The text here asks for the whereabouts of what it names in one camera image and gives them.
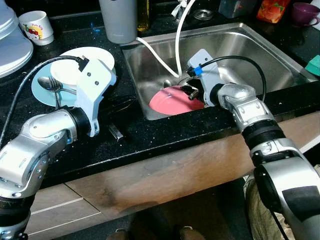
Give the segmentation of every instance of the sink basin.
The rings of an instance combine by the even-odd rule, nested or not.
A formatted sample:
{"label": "sink basin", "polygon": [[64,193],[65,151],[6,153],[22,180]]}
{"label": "sink basin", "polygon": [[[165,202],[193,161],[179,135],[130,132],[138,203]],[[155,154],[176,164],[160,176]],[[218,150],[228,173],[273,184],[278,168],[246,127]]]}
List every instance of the sink basin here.
{"label": "sink basin", "polygon": [[[145,37],[159,56],[176,72],[175,33]],[[199,50],[207,50],[213,58],[238,55],[257,62],[266,78],[267,92],[284,89],[317,79],[273,44],[243,23],[230,23],[183,31],[180,37],[182,79],[187,77],[188,60]],[[148,120],[168,117],[149,107],[152,97],[165,80],[177,84],[173,77],[141,43],[135,41],[121,46],[125,61],[136,87],[140,105]],[[250,63],[238,59],[217,62],[220,77],[226,83],[247,84],[262,93],[258,71]]]}

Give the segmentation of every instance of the white hose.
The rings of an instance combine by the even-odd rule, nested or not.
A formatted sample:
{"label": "white hose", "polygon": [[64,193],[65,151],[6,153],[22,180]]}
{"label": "white hose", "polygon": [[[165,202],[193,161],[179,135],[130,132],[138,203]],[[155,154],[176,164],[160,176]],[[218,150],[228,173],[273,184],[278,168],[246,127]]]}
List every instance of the white hose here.
{"label": "white hose", "polygon": [[181,29],[182,29],[182,25],[184,24],[184,21],[186,19],[186,16],[190,10],[190,8],[192,7],[192,5],[194,4],[196,0],[191,0],[188,5],[186,6],[180,22],[178,24],[178,28],[176,31],[176,35],[175,35],[175,43],[174,43],[174,50],[175,50],[175,61],[176,61],[176,66],[178,68],[178,74],[175,73],[175,71],[173,71],[161,58],[160,56],[156,53],[156,51],[150,46],[149,43],[147,43],[145,40],[143,40],[140,37],[137,37],[136,40],[139,41],[140,43],[142,43],[143,45],[145,45],[150,52],[154,55],[154,57],[159,61],[159,63],[162,64],[162,66],[164,66],[165,69],[167,69],[169,71],[169,73],[171,73],[175,78],[180,78],[182,76],[182,68],[181,68],[181,63],[180,63],[180,55],[179,55],[179,38],[180,38],[180,33],[181,33]]}
{"label": "white hose", "polygon": [[145,40],[143,40],[140,37],[136,38],[137,41],[139,41],[140,43],[144,44],[149,50],[150,52],[155,56],[155,58],[159,61],[159,63],[162,64],[162,66],[164,66],[165,69],[167,69],[169,71],[169,73],[171,73],[175,78],[179,78],[179,75],[175,73],[175,71],[173,71],[161,58],[160,56],[156,53],[156,51],[150,46],[149,43],[147,43]]}
{"label": "white hose", "polygon": [[176,61],[176,66],[178,68],[178,75],[179,78],[182,76],[182,69],[181,69],[181,63],[180,63],[180,55],[179,55],[179,39],[180,39],[180,33],[181,33],[181,29],[182,29],[182,25],[184,24],[184,21],[186,19],[186,16],[190,10],[190,8],[192,7],[192,5],[194,4],[196,0],[191,0],[188,5],[186,6],[179,25],[178,25],[178,29],[176,30],[176,35],[175,35],[175,44],[174,44],[174,49],[175,49],[175,61]]}

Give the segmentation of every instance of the floor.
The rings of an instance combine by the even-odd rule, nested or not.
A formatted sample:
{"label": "floor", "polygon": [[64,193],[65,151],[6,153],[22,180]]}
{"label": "floor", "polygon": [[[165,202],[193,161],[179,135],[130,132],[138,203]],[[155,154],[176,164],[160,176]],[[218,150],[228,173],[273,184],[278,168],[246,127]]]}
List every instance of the floor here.
{"label": "floor", "polygon": [[206,240],[253,240],[243,185],[240,178],[55,240],[105,240],[118,228],[134,240],[174,240],[176,226],[192,226]]}

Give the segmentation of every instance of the pink bowl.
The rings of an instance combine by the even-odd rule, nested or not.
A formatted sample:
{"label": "pink bowl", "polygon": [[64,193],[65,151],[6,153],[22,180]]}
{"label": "pink bowl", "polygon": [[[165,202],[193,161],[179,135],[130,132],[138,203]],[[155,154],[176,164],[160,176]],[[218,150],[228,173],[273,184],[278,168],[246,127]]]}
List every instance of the pink bowl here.
{"label": "pink bowl", "polygon": [[169,86],[153,96],[149,107],[161,114],[178,115],[203,109],[205,104],[198,99],[190,100],[180,86]]}

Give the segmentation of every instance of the speckled granite countertop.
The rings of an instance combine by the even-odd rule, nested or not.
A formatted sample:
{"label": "speckled granite countertop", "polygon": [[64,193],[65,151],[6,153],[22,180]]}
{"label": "speckled granite countertop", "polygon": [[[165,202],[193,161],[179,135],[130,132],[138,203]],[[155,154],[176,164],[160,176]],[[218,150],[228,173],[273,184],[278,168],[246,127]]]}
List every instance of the speckled granite countertop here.
{"label": "speckled granite countertop", "polygon": [[[107,97],[136,95],[121,49],[119,45],[107,40],[99,12],[54,17],[51,22],[55,32],[54,42],[46,46],[36,46],[33,57],[23,68],[0,79],[1,126],[26,72],[36,64],[73,48],[92,46],[111,52],[115,58],[119,81]],[[257,21],[252,16],[227,19],[217,14],[209,21],[190,19],[183,30],[231,22],[244,22],[303,67],[320,53],[320,31],[313,27],[293,27],[287,19],[272,25]],[[173,17],[161,15],[153,20],[151,28],[141,37],[173,33],[177,26]],[[266,95],[265,102],[278,121],[318,111],[320,81],[270,92]],[[53,107],[34,98],[30,80],[16,106],[6,140],[14,138],[22,124],[30,117],[53,110]],[[139,103],[135,102],[129,108],[111,116],[111,120],[125,135],[125,139],[118,143],[108,131],[110,116],[100,117],[102,120],[99,135],[94,138],[85,137],[68,145],[49,166],[42,188],[238,133],[230,114],[219,107],[207,107],[150,121],[144,117]]]}

